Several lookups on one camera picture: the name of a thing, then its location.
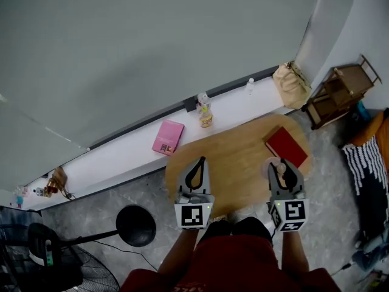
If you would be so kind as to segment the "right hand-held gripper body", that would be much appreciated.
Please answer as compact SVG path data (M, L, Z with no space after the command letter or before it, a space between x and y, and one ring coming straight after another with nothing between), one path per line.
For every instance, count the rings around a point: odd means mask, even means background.
M278 232L297 232L309 217L307 198L270 200L269 214Z

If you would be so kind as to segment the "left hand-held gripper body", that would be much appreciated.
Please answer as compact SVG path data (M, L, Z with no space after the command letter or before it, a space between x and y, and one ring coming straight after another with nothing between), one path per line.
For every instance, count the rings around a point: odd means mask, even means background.
M181 229L205 229L214 202L213 195L178 193L174 204L178 227Z

